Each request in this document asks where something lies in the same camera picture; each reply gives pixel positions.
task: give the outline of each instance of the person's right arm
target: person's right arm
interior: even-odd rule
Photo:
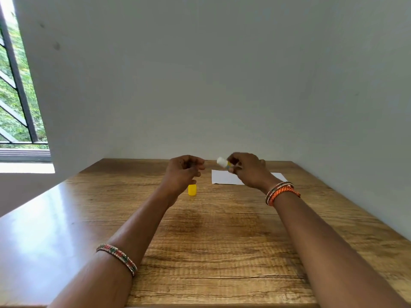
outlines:
[[[233,153],[229,171],[267,194],[281,182],[253,154]],[[275,198],[284,223],[323,308],[400,308],[410,306],[335,230],[292,192]]]

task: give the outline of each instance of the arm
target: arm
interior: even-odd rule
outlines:
[[[167,209],[195,176],[204,160],[185,155],[170,160],[162,183],[129,220],[107,241],[138,266]],[[49,308],[120,308],[131,289],[131,273],[112,255],[99,251],[49,305]]]
[[[280,180],[253,154],[234,153],[230,169],[247,186],[267,194]],[[330,225],[291,192],[275,198],[275,209],[323,308],[390,308],[409,305]]]

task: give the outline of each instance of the white paper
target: white paper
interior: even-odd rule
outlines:
[[[271,173],[282,181],[287,179],[281,173]],[[237,175],[231,174],[229,171],[217,171],[211,170],[211,183],[212,184],[225,184],[225,185],[244,185]]]

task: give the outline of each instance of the glue stick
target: glue stick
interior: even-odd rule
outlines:
[[[197,194],[197,185],[188,185],[188,195]]]
[[[234,166],[233,164],[231,164],[229,161],[227,161],[226,159],[224,159],[223,157],[219,157],[217,159],[217,163],[218,165],[220,165],[221,167],[225,168],[225,169],[229,169],[230,167]]]

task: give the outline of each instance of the bangle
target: bangle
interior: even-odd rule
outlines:
[[[278,189],[280,189],[283,186],[291,186],[291,188],[294,188],[293,183],[291,183],[290,181],[282,181],[281,183],[275,185],[275,187],[273,189],[270,190],[270,192],[267,193],[267,196],[265,197],[265,203],[267,205],[268,201],[270,200],[270,197],[273,195],[274,192],[276,192]]]
[[[268,205],[271,207],[274,207],[274,200],[275,198],[280,194],[283,193],[285,191],[290,191],[292,193],[294,193],[297,197],[301,197],[301,194],[297,191],[294,190],[294,187],[291,186],[282,186],[280,188],[278,188],[270,197],[270,199],[268,200]]]
[[[115,246],[112,246],[110,244],[100,244],[98,246],[96,252],[98,252],[100,250],[104,251],[104,252],[107,252],[108,254],[111,254],[115,258],[120,260],[131,271],[131,275],[133,277],[135,276],[135,274],[137,272],[137,266],[133,263],[133,261],[125,253],[123,253],[118,248],[116,248]]]

